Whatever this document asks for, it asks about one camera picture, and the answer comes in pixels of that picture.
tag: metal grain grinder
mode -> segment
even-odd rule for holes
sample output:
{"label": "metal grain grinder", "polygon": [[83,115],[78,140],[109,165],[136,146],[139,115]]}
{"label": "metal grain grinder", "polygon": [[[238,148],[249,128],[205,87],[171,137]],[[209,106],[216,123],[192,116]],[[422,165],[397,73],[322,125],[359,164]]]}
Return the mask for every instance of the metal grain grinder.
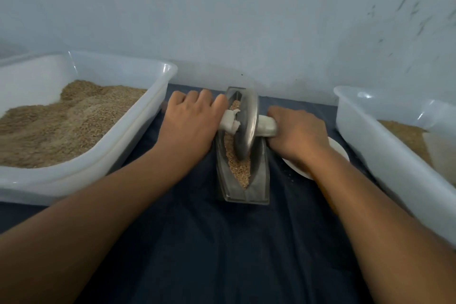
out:
{"label": "metal grain grinder", "polygon": [[230,106],[235,100],[240,101],[240,111],[236,114],[240,126],[234,134],[234,150],[240,160],[250,153],[250,179],[244,189],[232,174],[224,144],[225,131],[219,130],[215,139],[219,193],[227,202],[269,204],[269,164],[264,136],[276,134],[276,123],[258,114],[259,100],[254,90],[230,87],[226,96]]}

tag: forearm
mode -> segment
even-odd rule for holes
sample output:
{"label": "forearm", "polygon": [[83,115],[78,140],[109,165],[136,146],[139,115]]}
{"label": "forearm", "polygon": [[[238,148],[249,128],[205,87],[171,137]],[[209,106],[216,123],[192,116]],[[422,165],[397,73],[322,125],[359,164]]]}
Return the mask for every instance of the forearm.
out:
{"label": "forearm", "polygon": [[379,303],[454,301],[456,256],[448,245],[332,149],[305,163],[333,201]]}
{"label": "forearm", "polygon": [[0,302],[72,303],[125,228],[174,184],[163,158],[152,149],[2,234]]}

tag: hand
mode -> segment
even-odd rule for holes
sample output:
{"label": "hand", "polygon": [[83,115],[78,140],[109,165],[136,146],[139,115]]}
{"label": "hand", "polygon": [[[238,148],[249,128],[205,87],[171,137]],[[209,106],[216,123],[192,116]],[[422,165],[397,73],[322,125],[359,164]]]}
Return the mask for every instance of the hand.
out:
{"label": "hand", "polygon": [[270,147],[281,157],[308,164],[321,149],[331,149],[325,122],[306,111],[271,106],[268,116],[277,122],[277,135]]}
{"label": "hand", "polygon": [[209,151],[228,100],[220,94],[212,102],[212,93],[203,89],[187,95],[175,91],[169,99],[155,149],[163,157],[172,157],[173,165],[190,171]]}

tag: crushed grain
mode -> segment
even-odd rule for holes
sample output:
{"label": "crushed grain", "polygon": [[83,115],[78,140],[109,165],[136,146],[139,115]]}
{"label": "crushed grain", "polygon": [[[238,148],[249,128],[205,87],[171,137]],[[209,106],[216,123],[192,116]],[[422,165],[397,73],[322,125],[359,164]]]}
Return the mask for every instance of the crushed grain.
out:
{"label": "crushed grain", "polygon": [[0,118],[0,166],[47,167],[85,153],[145,92],[76,80],[56,103],[11,108]]}
{"label": "crushed grain", "polygon": [[[240,104],[241,102],[239,100],[235,100],[231,105],[230,110],[238,109]],[[223,140],[225,143],[229,169],[237,181],[239,181],[239,184],[246,189],[250,179],[250,154],[246,159],[239,161],[234,152],[234,135],[225,133]]]}
{"label": "crushed grain", "polygon": [[432,161],[423,138],[423,133],[427,132],[425,129],[386,120],[379,120],[379,123],[432,167]]}

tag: person's left hand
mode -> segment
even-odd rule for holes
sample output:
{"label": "person's left hand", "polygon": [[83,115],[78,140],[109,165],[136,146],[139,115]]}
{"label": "person's left hand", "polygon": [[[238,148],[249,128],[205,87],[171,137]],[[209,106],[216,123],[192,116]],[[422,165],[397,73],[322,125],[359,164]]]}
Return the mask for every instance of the person's left hand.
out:
{"label": "person's left hand", "polygon": [[175,91],[169,99],[155,149],[185,172],[190,171],[209,151],[228,100],[203,89],[187,95]]}

